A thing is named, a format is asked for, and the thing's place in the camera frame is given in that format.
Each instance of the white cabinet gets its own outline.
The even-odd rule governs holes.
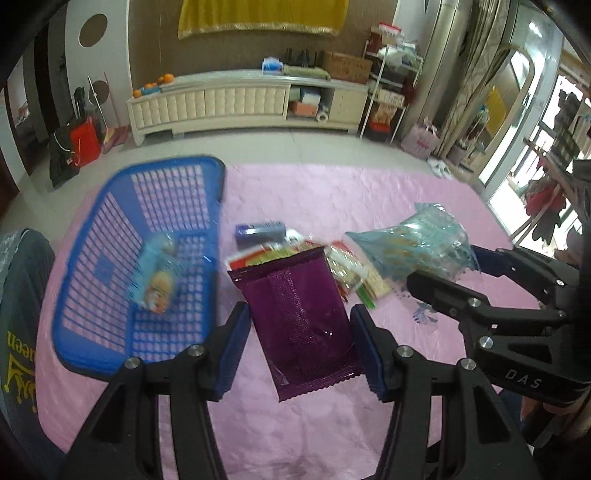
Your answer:
[[[287,116],[291,86],[334,89],[329,121]],[[338,80],[268,76],[252,70],[189,75],[163,91],[127,102],[134,140],[171,130],[174,134],[221,128],[309,127],[356,131],[367,87]]]

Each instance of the circular wall decoration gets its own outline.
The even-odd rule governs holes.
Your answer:
[[[92,86],[95,89],[96,99],[99,101],[99,105],[102,105],[107,101],[107,98],[109,98],[109,86],[103,80],[97,80],[96,82],[93,82]],[[90,89],[88,92],[88,99],[92,105],[96,105],[95,96],[92,95],[92,90]]]
[[[107,17],[103,14],[92,15],[80,30],[78,40],[83,47],[91,47],[96,45],[98,41],[103,38],[107,30]]]

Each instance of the purple wrapper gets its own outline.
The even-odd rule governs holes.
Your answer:
[[[250,305],[279,401],[362,373],[323,248],[229,275]]]

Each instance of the storage rack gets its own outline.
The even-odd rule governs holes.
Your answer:
[[[378,60],[380,60],[378,54],[373,53],[373,52],[370,52],[370,51],[367,51],[368,44],[369,44],[369,40],[366,40],[365,41],[365,47],[363,49],[363,57],[364,58],[365,57],[369,57],[370,59],[378,59]],[[414,75],[414,80],[413,80],[413,87],[415,87],[417,85],[417,80],[421,76],[421,71],[423,70],[423,60],[424,59],[422,57],[419,57],[418,55],[416,56],[416,58],[418,59],[418,67],[412,67],[410,65],[405,65],[405,64],[402,64],[402,65],[396,66],[396,67],[388,67],[386,65],[386,59],[388,58],[388,52],[389,52],[389,50],[391,48],[395,48],[395,47],[392,46],[392,45],[386,45],[386,52],[385,52],[385,55],[384,55],[384,59],[381,60],[382,63],[381,63],[380,68],[379,68],[379,74],[378,75],[376,75],[374,73],[370,73],[369,74],[370,78],[372,78],[373,80],[376,81],[376,85],[375,85],[375,88],[374,88],[374,92],[373,93],[370,93],[369,90],[368,90],[368,98],[370,99],[369,100],[369,106],[368,106],[367,112],[365,114],[365,119],[363,120],[363,127],[361,128],[361,134],[359,135],[359,138],[363,138],[363,134],[365,133],[365,128],[367,127],[367,124],[368,124],[368,121],[369,121],[369,116],[371,114],[371,109],[372,109],[374,103],[375,102],[378,102],[378,100],[376,100],[376,96],[377,96],[378,91],[380,89],[380,84],[384,84],[384,85],[387,85],[389,87],[393,87],[395,89],[402,90],[402,83],[392,82],[392,81],[390,81],[388,79],[382,78],[382,76],[384,75],[384,69],[385,68],[393,68],[393,69],[394,68],[396,68],[396,69],[397,68],[402,68],[402,69],[405,69],[405,70],[409,70],[411,72],[414,72],[415,75]],[[400,123],[402,122],[402,117],[404,116],[404,113],[406,112],[406,109],[407,109],[406,106],[403,107],[403,108],[399,108],[400,113],[397,113],[397,115],[398,115],[398,121],[396,122],[396,128],[394,128],[394,132],[392,133],[392,137],[390,138],[390,144],[392,144],[392,142],[394,141],[394,137],[396,136],[396,133],[398,132],[398,128],[400,127]]]

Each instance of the blue plastic basket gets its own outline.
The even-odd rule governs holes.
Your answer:
[[[156,161],[115,174],[97,196],[67,265],[53,320],[64,366],[109,378],[130,356],[175,357],[215,325],[217,239],[225,166],[217,158]],[[143,240],[178,235],[189,266],[165,315],[129,300]]]

